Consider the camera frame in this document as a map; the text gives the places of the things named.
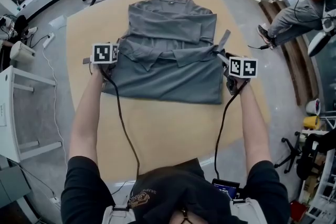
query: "black shirt sleeve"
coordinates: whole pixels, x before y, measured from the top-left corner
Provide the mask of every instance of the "black shirt sleeve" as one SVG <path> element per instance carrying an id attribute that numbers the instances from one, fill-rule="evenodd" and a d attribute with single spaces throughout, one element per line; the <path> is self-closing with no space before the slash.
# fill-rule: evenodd
<path id="1" fill-rule="evenodd" d="M 111 205 L 114 201 L 95 162 L 83 156 L 71 158 L 61 196 L 63 224 L 101 224 Z"/>
<path id="2" fill-rule="evenodd" d="M 273 163 L 261 161 L 252 167 L 244 196 L 258 201 L 268 224 L 287 224 L 290 216 L 287 189 L 280 183 Z"/>

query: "tan tabletop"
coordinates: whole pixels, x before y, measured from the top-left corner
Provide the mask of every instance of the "tan tabletop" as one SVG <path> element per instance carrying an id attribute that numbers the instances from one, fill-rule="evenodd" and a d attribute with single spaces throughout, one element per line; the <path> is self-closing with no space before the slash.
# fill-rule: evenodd
<path id="1" fill-rule="evenodd" d="M 116 42 L 125 33 L 129 22 L 128 5 L 138 1 L 142 0 L 106 0 L 68 18 L 67 65 L 75 108 L 90 78 L 88 65 L 82 64 L 83 58 L 91 55 L 92 44 Z M 219 42 L 229 29 L 231 35 L 225 45 L 226 51 L 250 56 L 246 42 L 222 0 L 193 1 L 217 14 L 215 42 Z M 251 85 L 268 122 L 261 82 L 254 79 Z M 140 174 L 214 152 L 224 106 L 231 98 L 226 86 L 223 89 L 222 105 L 120 99 L 126 130 L 140 159 Z M 135 178 L 137 163 L 122 130 L 117 99 L 103 93 L 100 105 L 97 151 L 101 177 L 104 180 Z M 226 114 L 220 148 L 242 137 L 241 120 L 237 98 Z"/>

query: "white cable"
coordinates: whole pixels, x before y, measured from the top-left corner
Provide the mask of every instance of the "white cable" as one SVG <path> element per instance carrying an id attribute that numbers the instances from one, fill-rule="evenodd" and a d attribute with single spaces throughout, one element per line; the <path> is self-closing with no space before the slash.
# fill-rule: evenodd
<path id="1" fill-rule="evenodd" d="M 48 201 L 49 202 L 51 202 L 52 203 L 52 205 L 54 205 L 59 211 L 60 211 L 60 208 L 56 205 L 56 204 L 54 204 L 50 199 L 51 198 L 49 198 L 48 197 L 48 195 L 37 185 L 37 183 L 35 183 L 35 181 L 34 181 L 34 178 L 32 177 L 32 176 L 30 176 L 30 174 L 28 174 L 25 170 L 23 170 L 18 164 L 16 164 L 20 169 L 21 169 L 21 171 L 23 172 L 23 173 L 25 173 L 25 175 L 27 176 L 27 177 L 29 177 L 30 178 L 30 180 L 31 180 L 31 182 L 32 183 L 34 183 L 35 184 L 35 186 L 44 194 L 44 196 L 46 196 L 47 197 L 47 199 L 48 199 Z"/>
<path id="2" fill-rule="evenodd" d="M 65 148 L 64 148 L 64 139 L 63 137 L 61 136 L 60 132 L 59 132 L 59 128 L 58 128 L 58 125 L 57 125 L 57 122 L 56 122 L 56 89 L 57 89 L 57 80 L 56 80 L 56 77 L 55 77 L 55 71 L 53 69 L 53 67 L 51 66 L 48 58 L 46 57 L 46 55 L 44 54 L 44 49 L 45 47 L 43 47 L 43 50 L 42 50 L 42 54 L 43 54 L 43 57 L 47 60 L 48 62 L 48 65 L 49 67 L 51 68 L 52 70 L 52 75 L 54 77 L 54 80 L 55 80 L 55 100 L 54 100 L 54 121 L 55 121 L 55 125 L 56 125 L 56 128 L 57 128 L 57 133 L 59 135 L 59 137 L 62 139 L 62 148 L 63 148 L 63 151 L 64 151 L 64 162 L 65 162 L 65 166 L 68 170 L 68 164 L 67 164 L 67 152 L 65 151 Z"/>

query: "person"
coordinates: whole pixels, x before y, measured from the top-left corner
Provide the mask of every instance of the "person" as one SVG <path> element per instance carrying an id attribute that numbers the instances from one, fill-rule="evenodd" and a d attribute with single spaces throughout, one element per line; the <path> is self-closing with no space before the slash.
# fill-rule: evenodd
<path id="1" fill-rule="evenodd" d="M 243 80 L 239 80 L 238 86 L 242 83 Z M 113 220 L 111 206 L 114 201 L 97 166 L 102 84 L 102 74 L 94 69 L 73 121 L 68 170 L 61 195 L 63 224 L 119 223 L 116 217 Z M 248 174 L 242 195 L 259 203 L 265 224 L 266 221 L 268 224 L 287 224 L 287 190 L 271 162 L 267 127 L 249 83 L 243 88 L 240 101 Z M 197 159 L 140 175 L 132 193 L 128 201 L 132 210 L 128 214 L 133 220 L 135 218 L 133 223 L 245 223 L 232 216 L 229 196 L 205 180 Z"/>
<path id="2" fill-rule="evenodd" d="M 22 38 L 29 38 L 36 33 L 37 27 L 29 28 L 25 16 L 20 15 L 14 23 L 14 30 L 11 32 L 13 21 L 10 17 L 0 18 L 0 70 L 5 70 L 10 65 L 10 50 L 14 43 Z"/>
<path id="3" fill-rule="evenodd" d="M 257 31 L 273 49 L 313 29 L 322 30 L 324 1 L 327 12 L 336 8 L 336 0 L 304 0 L 281 10 L 268 30 L 258 25 Z"/>

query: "gray pants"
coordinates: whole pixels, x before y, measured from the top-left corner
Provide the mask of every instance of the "gray pants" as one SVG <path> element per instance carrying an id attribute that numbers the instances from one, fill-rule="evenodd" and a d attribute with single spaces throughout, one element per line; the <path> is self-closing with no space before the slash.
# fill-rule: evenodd
<path id="1" fill-rule="evenodd" d="M 313 29 L 322 29 L 321 17 L 307 1 L 298 3 L 295 9 L 296 16 L 294 14 L 294 7 L 295 5 L 280 11 L 269 27 L 268 36 L 271 38 L 275 37 L 275 45 L 282 45 Z"/>

